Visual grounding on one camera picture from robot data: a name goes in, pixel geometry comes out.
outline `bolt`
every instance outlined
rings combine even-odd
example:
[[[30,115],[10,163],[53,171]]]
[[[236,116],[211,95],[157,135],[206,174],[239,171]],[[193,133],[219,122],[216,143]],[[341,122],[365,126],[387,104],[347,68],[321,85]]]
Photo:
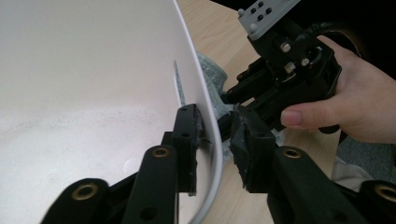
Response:
[[[289,62],[289,63],[287,63],[287,64],[285,65],[284,68],[285,68],[285,70],[286,70],[287,73],[291,74],[291,73],[294,71],[294,69],[296,68],[296,66],[294,65],[293,62]]]
[[[302,65],[302,66],[307,66],[308,64],[309,64],[309,59],[303,58],[303,59],[301,60],[301,65]]]
[[[286,53],[286,52],[289,52],[289,50],[291,49],[291,45],[288,43],[288,42],[283,42],[281,45],[280,45],[280,49],[284,52],[284,53]]]
[[[253,34],[253,33],[256,33],[256,31],[257,31],[257,25],[254,24],[254,23],[251,23],[250,26],[249,26],[249,29],[250,29],[250,32],[251,32],[252,34]]]
[[[239,16],[244,16],[244,15],[245,15],[245,10],[242,9],[242,8],[239,8],[239,9],[238,9],[238,15],[239,15]]]

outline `human hand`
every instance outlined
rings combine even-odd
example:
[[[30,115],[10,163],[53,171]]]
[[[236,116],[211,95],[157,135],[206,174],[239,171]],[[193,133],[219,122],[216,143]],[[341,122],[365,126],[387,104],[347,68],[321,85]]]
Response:
[[[350,137],[363,142],[396,143],[396,81],[325,36],[318,38],[334,50],[342,67],[334,97],[292,105],[281,122],[293,129],[340,125]]]

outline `table surface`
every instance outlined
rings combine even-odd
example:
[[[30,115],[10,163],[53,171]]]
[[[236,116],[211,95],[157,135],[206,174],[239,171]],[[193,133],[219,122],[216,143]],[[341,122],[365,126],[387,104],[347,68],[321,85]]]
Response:
[[[228,90],[236,76],[259,58],[248,43],[237,12],[209,0],[177,0],[196,50],[217,63],[229,76]],[[340,132],[284,130],[285,145],[306,151],[330,176]],[[273,223],[265,194],[249,194],[232,161],[225,162],[218,196],[204,223]]]

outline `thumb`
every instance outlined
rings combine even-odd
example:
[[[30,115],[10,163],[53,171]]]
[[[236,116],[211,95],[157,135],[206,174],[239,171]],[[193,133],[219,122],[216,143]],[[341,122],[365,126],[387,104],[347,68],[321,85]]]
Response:
[[[337,98],[334,96],[328,100],[291,105],[282,111],[281,123],[296,129],[317,129],[339,124],[342,115],[337,113]]]

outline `fingernail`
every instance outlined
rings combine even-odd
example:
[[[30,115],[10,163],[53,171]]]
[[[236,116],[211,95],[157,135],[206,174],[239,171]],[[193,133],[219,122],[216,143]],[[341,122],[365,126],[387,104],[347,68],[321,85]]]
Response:
[[[299,126],[301,124],[301,114],[298,111],[284,110],[280,115],[280,121],[283,126]]]

